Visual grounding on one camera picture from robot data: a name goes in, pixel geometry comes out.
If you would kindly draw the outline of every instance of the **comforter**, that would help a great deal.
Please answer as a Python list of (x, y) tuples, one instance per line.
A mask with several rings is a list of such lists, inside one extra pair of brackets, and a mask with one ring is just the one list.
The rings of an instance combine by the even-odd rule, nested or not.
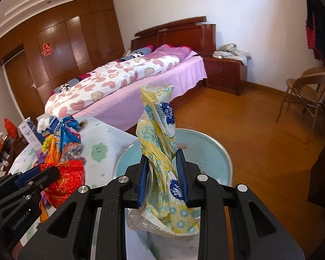
[(46, 103), (45, 112), (58, 118), (73, 115), (134, 81), (165, 72), (178, 63), (176, 56), (156, 59), (138, 57), (122, 63), (110, 62), (95, 69), (90, 77), (70, 90), (52, 95)]

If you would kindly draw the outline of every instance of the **wicker chair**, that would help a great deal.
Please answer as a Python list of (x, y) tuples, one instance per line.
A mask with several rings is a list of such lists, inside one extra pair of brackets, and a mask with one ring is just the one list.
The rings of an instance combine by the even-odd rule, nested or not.
[[(321, 106), (321, 102), (325, 96), (325, 67), (315, 67), (308, 69), (302, 74), (301, 77), (297, 79), (287, 79), (286, 84), (288, 86), (288, 89), (280, 106), (280, 111), (276, 119), (276, 123), (282, 114), (284, 102), (289, 103), (287, 109), (289, 109), (291, 103), (303, 104), (305, 106), (305, 110), (308, 110), (309, 113), (313, 116), (312, 129), (307, 140), (309, 142), (310, 136), (314, 130), (319, 107)], [(318, 84), (319, 89), (317, 91), (314, 90), (308, 86), (310, 84)], [(293, 101), (291, 98), (287, 98), (289, 91), (291, 91), (291, 94), (295, 95), (298, 98), (298, 101)], [(309, 110), (308, 107), (315, 108), (314, 114)]]

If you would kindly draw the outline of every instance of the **silver screw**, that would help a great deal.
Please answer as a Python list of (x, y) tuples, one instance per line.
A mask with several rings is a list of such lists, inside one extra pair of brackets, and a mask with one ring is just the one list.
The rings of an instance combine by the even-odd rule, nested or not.
[(127, 176), (121, 176), (118, 178), (118, 181), (120, 183), (126, 183), (127, 181), (129, 181), (129, 178)]
[(205, 181), (208, 180), (208, 177), (206, 175), (201, 174), (201, 175), (198, 176), (198, 180), (202, 181), (202, 182), (205, 182)]
[(248, 190), (248, 187), (246, 185), (238, 185), (237, 186), (237, 189), (240, 191), (240, 192), (246, 192)]
[(86, 193), (88, 191), (88, 187), (87, 186), (80, 186), (78, 188), (78, 192), (79, 193)]

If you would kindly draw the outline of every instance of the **wooden headboard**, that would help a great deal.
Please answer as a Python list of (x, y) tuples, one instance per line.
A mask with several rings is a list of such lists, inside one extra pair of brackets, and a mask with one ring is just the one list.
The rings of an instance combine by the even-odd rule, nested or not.
[(201, 56), (211, 56), (216, 50), (216, 25), (206, 22), (205, 16), (182, 19), (137, 32), (131, 41), (131, 50), (153, 45), (154, 49), (171, 44), (175, 47), (190, 46)]

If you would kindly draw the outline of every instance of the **blue and yellow snack wrapper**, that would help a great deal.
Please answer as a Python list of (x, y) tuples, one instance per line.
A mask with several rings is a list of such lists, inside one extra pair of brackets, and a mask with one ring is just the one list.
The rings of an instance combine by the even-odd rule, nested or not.
[(185, 205), (183, 193), (172, 165), (177, 147), (175, 118), (170, 107), (174, 86), (141, 87), (145, 111), (140, 117), (136, 135), (141, 151), (149, 159), (149, 178), (143, 206), (131, 209), (128, 226), (170, 239), (193, 237), (198, 234), (198, 222)]
[(65, 146), (68, 143), (81, 143), (81, 135), (78, 132), (79, 123), (72, 116), (61, 119), (54, 130), (54, 138), (50, 147), (50, 153), (46, 163), (58, 163)]

